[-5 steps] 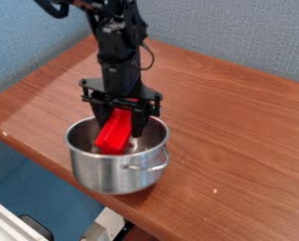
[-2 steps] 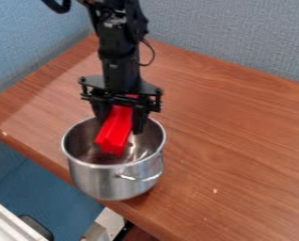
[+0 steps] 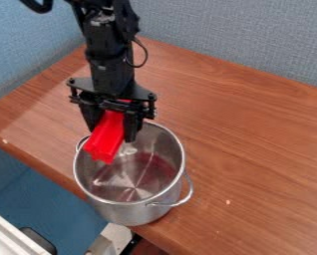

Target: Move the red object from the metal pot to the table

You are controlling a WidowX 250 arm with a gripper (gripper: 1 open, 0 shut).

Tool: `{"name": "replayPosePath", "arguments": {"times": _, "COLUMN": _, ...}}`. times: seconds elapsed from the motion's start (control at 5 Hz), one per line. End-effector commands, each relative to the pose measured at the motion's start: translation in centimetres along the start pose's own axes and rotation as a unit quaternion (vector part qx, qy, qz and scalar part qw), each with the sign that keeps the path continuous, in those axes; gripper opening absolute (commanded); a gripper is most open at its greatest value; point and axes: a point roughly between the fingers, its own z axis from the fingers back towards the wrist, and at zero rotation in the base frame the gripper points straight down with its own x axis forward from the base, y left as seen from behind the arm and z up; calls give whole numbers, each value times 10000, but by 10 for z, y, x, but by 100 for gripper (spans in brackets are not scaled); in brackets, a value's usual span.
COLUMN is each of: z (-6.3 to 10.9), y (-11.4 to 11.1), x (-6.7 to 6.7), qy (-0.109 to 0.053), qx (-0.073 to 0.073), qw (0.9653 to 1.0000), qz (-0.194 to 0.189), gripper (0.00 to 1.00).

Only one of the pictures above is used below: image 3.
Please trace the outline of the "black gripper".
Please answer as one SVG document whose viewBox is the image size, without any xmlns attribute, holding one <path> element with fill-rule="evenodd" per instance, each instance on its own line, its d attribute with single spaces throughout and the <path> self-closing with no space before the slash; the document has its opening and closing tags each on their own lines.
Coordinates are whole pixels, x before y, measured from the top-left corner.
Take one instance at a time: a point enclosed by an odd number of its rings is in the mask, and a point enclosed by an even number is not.
<svg viewBox="0 0 317 255">
<path fill-rule="evenodd" d="M 94 131 L 104 110 L 124 113 L 124 141 L 134 142 L 143 128 L 143 119 L 155 117 L 154 92 L 136 83 L 134 44 L 148 50 L 136 38 L 140 17 L 131 6 L 73 6 L 77 24 L 85 39 L 85 59 L 91 76 L 68 82 L 71 101 L 80 107 L 89 131 Z"/>
</svg>

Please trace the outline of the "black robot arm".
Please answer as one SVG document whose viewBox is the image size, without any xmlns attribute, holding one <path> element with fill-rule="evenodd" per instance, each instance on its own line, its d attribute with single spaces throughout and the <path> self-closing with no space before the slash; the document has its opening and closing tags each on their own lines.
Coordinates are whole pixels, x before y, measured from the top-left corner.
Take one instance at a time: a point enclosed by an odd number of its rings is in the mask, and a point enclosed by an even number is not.
<svg viewBox="0 0 317 255">
<path fill-rule="evenodd" d="M 71 102 L 80 107 L 88 126 L 95 129 L 107 112 L 124 115 L 124 140 L 132 142 L 146 119 L 156 116 L 156 94 L 135 78 L 140 66 L 134 59 L 134 46 L 140 31 L 140 17 L 130 0 L 64 0 L 72 8 L 85 39 L 85 59 L 91 76 L 72 78 Z"/>
</svg>

